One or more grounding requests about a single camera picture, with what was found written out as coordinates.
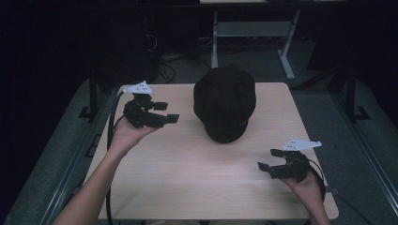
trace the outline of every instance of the human hand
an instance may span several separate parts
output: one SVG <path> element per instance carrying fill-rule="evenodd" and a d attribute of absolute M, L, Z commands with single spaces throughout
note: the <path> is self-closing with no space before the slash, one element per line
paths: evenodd
<path fill-rule="evenodd" d="M 323 205 L 321 187 L 318 185 L 315 175 L 307 173 L 307 177 L 297 182 L 295 178 L 281 179 L 298 200 L 304 205 L 310 214 L 311 224 L 330 224 L 328 215 Z"/>
<path fill-rule="evenodd" d="M 134 127 L 126 117 L 123 117 L 115 127 L 108 152 L 124 157 L 144 136 L 157 129 L 157 127 Z"/>

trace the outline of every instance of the black cap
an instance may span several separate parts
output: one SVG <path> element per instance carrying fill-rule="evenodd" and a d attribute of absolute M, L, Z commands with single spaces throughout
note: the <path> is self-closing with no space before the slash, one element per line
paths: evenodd
<path fill-rule="evenodd" d="M 254 112 L 254 78 L 236 66 L 212 68 L 194 86 L 193 100 L 207 135 L 231 143 L 243 135 Z"/>

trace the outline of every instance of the wooden table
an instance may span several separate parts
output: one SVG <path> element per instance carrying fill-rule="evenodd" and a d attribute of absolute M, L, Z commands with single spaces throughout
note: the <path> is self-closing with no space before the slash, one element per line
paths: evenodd
<path fill-rule="evenodd" d="M 145 137 L 122 160 L 112 185 L 112 213 L 124 219 L 290 219 L 307 218 L 290 189 L 257 162 L 285 163 L 269 150 L 289 140 L 309 140 L 284 83 L 257 83 L 257 106 L 243 136 L 220 144 L 206 134 L 193 112 L 193 84 L 154 84 L 153 101 L 169 103 L 161 114 L 178 113 L 176 124 Z M 120 99 L 116 118 L 133 95 Z M 107 127 L 87 177 L 106 152 Z M 303 153 L 317 162 L 314 150 Z M 329 218 L 338 217 L 330 193 Z M 105 206 L 99 218 L 106 218 Z"/>

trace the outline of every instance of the dark background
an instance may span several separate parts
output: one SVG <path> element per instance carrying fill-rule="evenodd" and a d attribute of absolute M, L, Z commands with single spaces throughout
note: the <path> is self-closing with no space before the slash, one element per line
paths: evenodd
<path fill-rule="evenodd" d="M 295 38 L 318 40 L 310 69 L 353 67 L 398 125 L 397 7 L 381 3 L 303 9 Z M 82 9 L 87 6 L 98 10 Z M 90 74 L 104 92 L 118 83 L 150 81 L 157 55 L 147 52 L 145 32 L 157 32 L 164 51 L 177 48 L 194 57 L 195 41 L 208 33 L 201 25 L 212 23 L 208 12 L 150 15 L 143 25 L 145 15 L 103 11 L 99 1 L 0 2 L 0 221 Z"/>

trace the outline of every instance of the cap brim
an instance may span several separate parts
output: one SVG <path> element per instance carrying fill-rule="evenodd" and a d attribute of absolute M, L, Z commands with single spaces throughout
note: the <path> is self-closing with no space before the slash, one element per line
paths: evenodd
<path fill-rule="evenodd" d="M 215 130 L 205 126 L 208 137 L 217 143 L 231 143 L 239 139 L 246 130 L 249 121 L 246 121 L 243 125 L 228 130 Z"/>

